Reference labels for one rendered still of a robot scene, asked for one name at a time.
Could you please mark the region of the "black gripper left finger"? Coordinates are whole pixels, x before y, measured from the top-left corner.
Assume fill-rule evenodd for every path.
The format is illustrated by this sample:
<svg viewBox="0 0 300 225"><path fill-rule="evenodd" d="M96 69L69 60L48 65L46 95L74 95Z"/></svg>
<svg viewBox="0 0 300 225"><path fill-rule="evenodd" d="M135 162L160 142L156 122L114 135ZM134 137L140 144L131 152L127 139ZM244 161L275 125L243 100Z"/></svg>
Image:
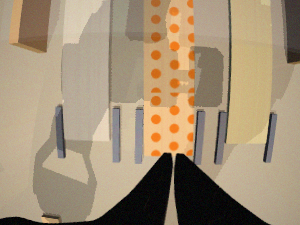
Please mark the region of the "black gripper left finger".
<svg viewBox="0 0 300 225"><path fill-rule="evenodd" d="M173 153L163 152L135 188L94 221L41 224L23 217L8 217L0 218L0 225L165 225L173 165Z"/></svg>

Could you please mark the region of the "orange polka-dotted strip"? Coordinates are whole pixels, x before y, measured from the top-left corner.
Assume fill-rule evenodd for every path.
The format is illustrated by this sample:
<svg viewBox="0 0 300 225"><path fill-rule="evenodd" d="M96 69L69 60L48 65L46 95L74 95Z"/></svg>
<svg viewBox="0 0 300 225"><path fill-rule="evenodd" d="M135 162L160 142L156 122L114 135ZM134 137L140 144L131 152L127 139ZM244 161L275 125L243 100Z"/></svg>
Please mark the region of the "orange polka-dotted strip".
<svg viewBox="0 0 300 225"><path fill-rule="evenodd" d="M192 156L194 39L143 38L145 156Z"/></svg>

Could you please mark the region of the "pale yellow flat strip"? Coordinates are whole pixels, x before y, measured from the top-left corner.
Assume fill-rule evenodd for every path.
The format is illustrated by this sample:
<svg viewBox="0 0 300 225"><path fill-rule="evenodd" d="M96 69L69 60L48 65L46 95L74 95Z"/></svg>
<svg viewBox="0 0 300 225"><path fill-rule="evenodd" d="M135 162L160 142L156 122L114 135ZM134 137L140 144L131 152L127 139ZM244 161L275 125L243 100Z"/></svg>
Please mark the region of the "pale yellow flat strip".
<svg viewBox="0 0 300 225"><path fill-rule="evenodd" d="M267 140L271 109L272 48L230 43L224 144Z"/></svg>

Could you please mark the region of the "small orange flat block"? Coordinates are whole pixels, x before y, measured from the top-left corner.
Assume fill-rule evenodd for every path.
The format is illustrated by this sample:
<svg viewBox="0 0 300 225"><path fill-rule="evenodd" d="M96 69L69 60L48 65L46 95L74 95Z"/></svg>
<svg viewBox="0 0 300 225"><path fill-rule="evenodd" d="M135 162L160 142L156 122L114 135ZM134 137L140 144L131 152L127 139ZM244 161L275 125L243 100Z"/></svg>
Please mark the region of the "small orange flat block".
<svg viewBox="0 0 300 225"><path fill-rule="evenodd" d="M46 224L50 224L50 222L52 222L52 224L61 224L61 218L57 217L57 216L48 216L48 214L41 214L41 221L42 222L46 222Z"/></svg>

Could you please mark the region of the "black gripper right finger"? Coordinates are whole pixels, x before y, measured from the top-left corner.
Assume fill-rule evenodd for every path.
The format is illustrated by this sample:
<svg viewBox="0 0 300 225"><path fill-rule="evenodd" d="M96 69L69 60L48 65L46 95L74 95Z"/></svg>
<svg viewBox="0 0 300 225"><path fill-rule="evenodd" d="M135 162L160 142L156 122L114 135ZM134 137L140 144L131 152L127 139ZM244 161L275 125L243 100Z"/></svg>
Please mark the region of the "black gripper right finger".
<svg viewBox="0 0 300 225"><path fill-rule="evenodd" d="M228 196L183 153L174 162L174 196L179 225L271 225Z"/></svg>

